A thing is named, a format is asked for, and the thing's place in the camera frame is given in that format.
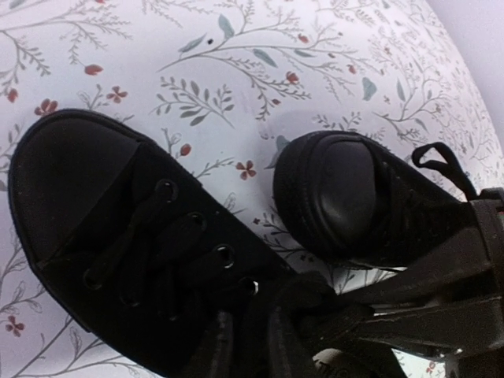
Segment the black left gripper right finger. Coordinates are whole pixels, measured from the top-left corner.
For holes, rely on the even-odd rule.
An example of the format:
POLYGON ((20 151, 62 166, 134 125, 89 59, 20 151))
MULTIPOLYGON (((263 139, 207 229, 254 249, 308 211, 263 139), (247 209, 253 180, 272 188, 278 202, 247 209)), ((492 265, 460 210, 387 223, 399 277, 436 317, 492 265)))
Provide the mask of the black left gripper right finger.
POLYGON ((292 360, 289 339, 292 327, 282 309, 276 307, 268 319, 269 373, 271 377, 295 377, 295 361, 292 360))

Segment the red-soled shoe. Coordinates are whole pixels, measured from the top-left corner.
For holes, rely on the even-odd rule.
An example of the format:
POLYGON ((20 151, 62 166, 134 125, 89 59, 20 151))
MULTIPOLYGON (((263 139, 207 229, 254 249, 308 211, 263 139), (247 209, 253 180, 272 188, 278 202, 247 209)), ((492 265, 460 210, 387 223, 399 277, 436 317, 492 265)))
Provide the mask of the red-soled shoe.
POLYGON ((473 222, 464 193, 353 132, 311 132, 280 152, 277 212, 322 260, 358 268, 411 265, 473 222))

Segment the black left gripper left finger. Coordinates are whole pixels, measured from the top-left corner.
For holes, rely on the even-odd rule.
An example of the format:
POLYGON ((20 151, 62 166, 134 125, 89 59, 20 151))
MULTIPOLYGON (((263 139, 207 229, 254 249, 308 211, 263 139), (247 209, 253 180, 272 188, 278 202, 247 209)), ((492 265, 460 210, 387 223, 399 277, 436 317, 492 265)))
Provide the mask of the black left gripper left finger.
POLYGON ((206 330, 190 361, 181 373, 188 378, 225 378, 230 376, 234 349, 233 316, 219 312, 206 330))

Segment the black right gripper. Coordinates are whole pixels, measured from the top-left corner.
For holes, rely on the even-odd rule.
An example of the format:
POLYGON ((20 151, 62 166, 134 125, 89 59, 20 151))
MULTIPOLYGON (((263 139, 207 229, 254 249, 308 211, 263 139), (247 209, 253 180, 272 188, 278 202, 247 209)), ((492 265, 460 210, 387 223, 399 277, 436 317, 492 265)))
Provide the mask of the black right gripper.
POLYGON ((478 222, 390 279, 346 293, 366 305, 412 302, 485 272, 482 298, 361 322, 355 335, 422 357, 455 356, 453 377, 503 376, 503 189, 484 189, 471 202, 478 222))

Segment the black shoelace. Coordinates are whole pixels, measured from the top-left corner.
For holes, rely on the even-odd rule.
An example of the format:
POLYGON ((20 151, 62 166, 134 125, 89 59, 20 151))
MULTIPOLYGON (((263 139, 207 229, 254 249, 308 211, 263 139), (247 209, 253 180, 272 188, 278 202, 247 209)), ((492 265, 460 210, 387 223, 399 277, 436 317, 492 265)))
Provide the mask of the black shoelace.
POLYGON ((268 319, 276 307, 292 327, 295 377, 319 377, 314 356, 339 351, 343 377, 401 377, 394 353, 353 336, 370 308, 341 302, 324 279, 292 272, 200 185, 161 179, 133 193, 120 233, 83 274, 124 324, 158 320, 160 361, 181 373, 219 312, 233 316, 229 377, 271 377, 268 319))

